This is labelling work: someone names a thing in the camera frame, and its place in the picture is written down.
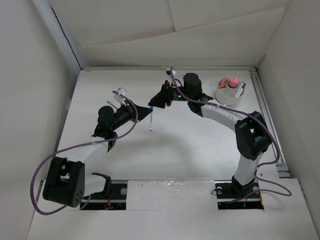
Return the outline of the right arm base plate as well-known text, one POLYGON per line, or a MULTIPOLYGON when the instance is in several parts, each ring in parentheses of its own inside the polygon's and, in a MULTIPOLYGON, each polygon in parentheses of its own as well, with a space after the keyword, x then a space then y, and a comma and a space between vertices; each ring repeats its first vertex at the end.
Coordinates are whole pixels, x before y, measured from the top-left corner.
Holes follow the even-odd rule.
POLYGON ((240 192, 229 180, 216 181, 211 194, 216 197, 219 210, 263 210, 264 204, 260 193, 253 193, 245 198, 258 188, 258 182, 254 181, 251 186, 240 192))

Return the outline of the purple capped white pen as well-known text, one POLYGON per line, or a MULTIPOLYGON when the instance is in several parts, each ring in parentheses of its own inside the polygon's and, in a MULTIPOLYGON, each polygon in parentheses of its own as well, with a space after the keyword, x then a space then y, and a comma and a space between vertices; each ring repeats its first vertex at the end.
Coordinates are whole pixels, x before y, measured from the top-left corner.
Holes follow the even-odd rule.
POLYGON ((246 83, 244 81, 241 82, 241 84, 239 85, 239 87, 237 88, 237 90, 234 94, 236 98, 239 98, 241 96, 242 92, 245 89, 245 86, 246 86, 246 83))

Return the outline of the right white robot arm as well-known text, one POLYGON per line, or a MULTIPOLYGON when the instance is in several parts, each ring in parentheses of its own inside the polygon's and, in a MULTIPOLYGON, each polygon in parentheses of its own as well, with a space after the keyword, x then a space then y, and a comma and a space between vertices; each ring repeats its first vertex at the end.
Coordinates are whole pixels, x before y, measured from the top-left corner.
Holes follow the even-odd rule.
POLYGON ((263 116, 254 111, 243 118, 239 112, 220 105, 213 97, 203 93, 202 82, 195 73, 186 73, 183 81, 166 80, 148 105, 164 109, 173 101, 186 101, 193 113, 214 120, 235 133, 240 159, 231 179, 231 191, 234 198, 248 194, 255 181, 259 161, 272 143, 263 116))

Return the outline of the light blue capped pen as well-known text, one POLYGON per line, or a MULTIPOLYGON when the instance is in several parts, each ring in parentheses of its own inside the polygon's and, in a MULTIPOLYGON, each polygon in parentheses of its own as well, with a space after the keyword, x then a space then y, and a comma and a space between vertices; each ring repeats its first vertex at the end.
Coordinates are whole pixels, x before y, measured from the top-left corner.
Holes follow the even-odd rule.
POLYGON ((150 113, 150 117, 149 117, 149 131, 152 132, 153 131, 153 119, 154 119, 154 107, 151 106, 151 113, 150 113))

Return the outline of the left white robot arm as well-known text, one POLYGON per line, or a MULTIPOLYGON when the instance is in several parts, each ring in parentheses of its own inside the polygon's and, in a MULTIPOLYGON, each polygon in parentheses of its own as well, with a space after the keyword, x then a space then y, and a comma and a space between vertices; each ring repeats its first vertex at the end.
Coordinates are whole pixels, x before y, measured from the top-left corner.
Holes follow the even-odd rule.
POLYGON ((116 130, 129 121, 137 123, 152 113, 148 107, 125 103, 117 110, 103 106, 98 111, 94 144, 80 147, 69 157, 52 159, 42 196, 45 200, 76 208, 86 197, 107 198, 112 192, 111 177, 90 172, 89 165, 109 152, 119 138, 116 130))

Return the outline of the red capped white pen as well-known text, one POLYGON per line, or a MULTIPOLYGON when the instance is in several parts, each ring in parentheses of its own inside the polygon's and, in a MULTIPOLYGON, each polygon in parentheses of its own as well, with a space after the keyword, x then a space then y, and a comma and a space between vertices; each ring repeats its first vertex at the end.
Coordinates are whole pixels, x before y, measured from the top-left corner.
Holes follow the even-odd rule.
POLYGON ((240 95, 242 94, 243 90, 244 90, 244 86, 241 86, 241 87, 236 91, 235 97, 236 97, 236 98, 239 98, 240 95))

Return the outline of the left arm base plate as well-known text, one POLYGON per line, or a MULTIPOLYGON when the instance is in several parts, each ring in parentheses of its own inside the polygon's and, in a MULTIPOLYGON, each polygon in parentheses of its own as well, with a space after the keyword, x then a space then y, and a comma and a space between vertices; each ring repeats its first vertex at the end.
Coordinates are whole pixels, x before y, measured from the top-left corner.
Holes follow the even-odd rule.
POLYGON ((111 190, 108 196, 91 196, 89 203, 85 206, 88 197, 80 203, 81 210, 90 211, 122 211, 126 210, 127 205, 127 181, 112 181, 111 190))

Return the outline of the pink capped glue bottle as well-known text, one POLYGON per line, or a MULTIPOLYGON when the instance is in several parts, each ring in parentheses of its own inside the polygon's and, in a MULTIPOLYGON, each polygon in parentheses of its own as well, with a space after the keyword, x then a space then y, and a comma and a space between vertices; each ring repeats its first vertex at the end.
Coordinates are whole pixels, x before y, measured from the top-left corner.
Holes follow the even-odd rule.
POLYGON ((236 89, 239 85, 239 80, 237 77, 231 77, 228 82, 227 82, 227 85, 229 88, 232 88, 232 89, 236 89))

